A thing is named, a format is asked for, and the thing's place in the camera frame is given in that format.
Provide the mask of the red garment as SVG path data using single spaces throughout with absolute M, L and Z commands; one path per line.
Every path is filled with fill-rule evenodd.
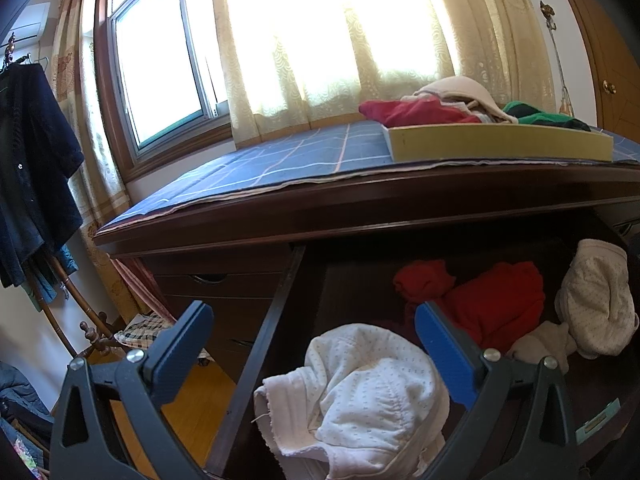
M 406 318 L 427 301 L 480 348 L 506 353 L 540 324 L 544 279 L 530 261 L 498 262 L 465 283 L 449 274 L 442 260 L 415 261 L 394 276 L 396 292 L 407 301 Z

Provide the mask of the beige dotted bra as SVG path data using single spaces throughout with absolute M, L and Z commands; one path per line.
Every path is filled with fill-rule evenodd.
M 554 308 L 560 322 L 543 322 L 515 341 L 509 358 L 527 364 L 552 358 L 567 373 L 574 353 L 588 360 L 621 354 L 639 328 L 623 248 L 604 240 L 581 240 Z

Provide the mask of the white dotted underwear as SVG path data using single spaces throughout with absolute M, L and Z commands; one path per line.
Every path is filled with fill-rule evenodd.
M 289 479 L 416 479 L 445 446 L 450 397 L 404 337 L 348 324 L 254 392 L 255 422 Z

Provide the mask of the green black underwear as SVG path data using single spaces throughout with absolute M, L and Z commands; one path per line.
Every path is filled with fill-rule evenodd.
M 590 131 L 590 127 L 577 118 L 564 114 L 547 113 L 521 101 L 506 103 L 503 111 L 515 117 L 520 124 Z

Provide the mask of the cream bra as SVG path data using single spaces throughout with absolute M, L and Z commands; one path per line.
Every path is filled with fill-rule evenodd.
M 517 124 L 518 118 L 504 112 L 489 93 L 476 80 L 467 76 L 450 76 L 423 86 L 419 90 L 403 96 L 403 101 L 427 99 L 431 96 L 447 105 L 453 105 L 458 110 L 473 114 L 482 113 L 494 122 L 510 122 Z

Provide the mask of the red underwear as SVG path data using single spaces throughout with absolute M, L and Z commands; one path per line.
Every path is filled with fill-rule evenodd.
M 444 105 L 439 99 L 416 101 L 366 101 L 359 113 L 367 120 L 379 122 L 386 128 L 443 124 L 480 124 L 480 118 Z

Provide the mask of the grey clothes pile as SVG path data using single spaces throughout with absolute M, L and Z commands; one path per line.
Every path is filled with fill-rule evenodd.
M 1 478 L 47 479 L 53 417 L 28 379 L 1 363 Z

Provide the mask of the dark wooden dresser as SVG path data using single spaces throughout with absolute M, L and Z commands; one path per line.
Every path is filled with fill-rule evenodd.
M 180 209 L 96 234 L 172 315 L 214 296 L 217 266 L 239 252 L 315 247 L 339 264 L 394 274 L 442 260 L 458 282 L 498 262 L 532 262 L 553 296 L 577 243 L 616 240 L 639 217 L 639 167 L 614 164 L 439 167 L 291 185 Z

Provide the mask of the left side curtain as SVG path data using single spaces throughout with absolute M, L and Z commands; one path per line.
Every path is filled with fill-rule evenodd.
M 79 141 L 84 163 L 70 179 L 82 217 L 81 237 L 107 295 L 126 322 L 149 308 L 128 287 L 110 257 L 94 244 L 94 234 L 131 206 L 108 145 L 94 67 L 96 0 L 60 0 L 51 68 L 51 86 Z

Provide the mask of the yellow foam tray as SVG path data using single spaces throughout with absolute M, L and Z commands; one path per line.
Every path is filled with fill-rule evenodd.
M 515 124 L 446 124 L 384 128 L 394 162 L 446 159 L 567 159 L 612 162 L 605 133 Z

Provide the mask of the curtain tieback tassel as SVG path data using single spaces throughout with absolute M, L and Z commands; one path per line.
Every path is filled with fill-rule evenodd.
M 541 14 L 544 17 L 544 20 L 546 21 L 546 26 L 548 29 L 548 33 L 549 33 L 552 47 L 553 47 L 553 52 L 556 59 L 556 65 L 558 66 L 558 71 L 559 71 L 560 84 L 561 84 L 561 101 L 560 101 L 559 113 L 570 116 L 570 117 L 574 117 L 575 116 L 574 107 L 573 107 L 572 99 L 570 98 L 570 92 L 568 91 L 568 88 L 566 85 L 564 70 L 563 70 L 563 66 L 560 58 L 560 52 L 558 50 L 558 45 L 556 44 L 556 40 L 555 40 L 555 34 L 554 34 L 556 32 L 556 24 L 554 20 L 555 12 L 552 6 L 550 6 L 550 4 L 544 3 L 542 0 L 539 1 L 539 7 L 540 7 Z

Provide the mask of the blue checked table cloth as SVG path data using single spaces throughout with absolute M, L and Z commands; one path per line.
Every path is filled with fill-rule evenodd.
M 291 185 L 317 184 L 351 177 L 439 167 L 495 165 L 598 164 L 567 159 L 446 159 L 394 162 L 384 138 L 385 127 L 365 120 L 324 127 L 256 144 L 192 169 L 120 214 L 100 229 L 107 236 L 126 226 L 160 218 L 180 209 L 235 200 Z M 617 133 L 612 136 L 612 162 L 638 162 L 639 144 Z

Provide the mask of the brown framed window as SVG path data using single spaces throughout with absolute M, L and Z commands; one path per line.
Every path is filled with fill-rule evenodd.
M 230 140 L 213 0 L 96 0 L 94 39 L 124 181 Z

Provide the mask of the white air conditioner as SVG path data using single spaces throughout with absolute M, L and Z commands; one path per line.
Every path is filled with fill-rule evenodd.
M 48 2 L 25 6 L 6 34 L 2 44 L 5 46 L 11 37 L 14 37 L 14 46 L 17 49 L 36 44 L 46 29 L 49 9 L 50 3 Z

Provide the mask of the cream patterned curtain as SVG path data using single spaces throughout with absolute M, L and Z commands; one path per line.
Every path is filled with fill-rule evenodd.
M 240 148 L 352 122 L 359 105 L 467 76 L 494 100 L 555 107 L 530 0 L 213 0 Z

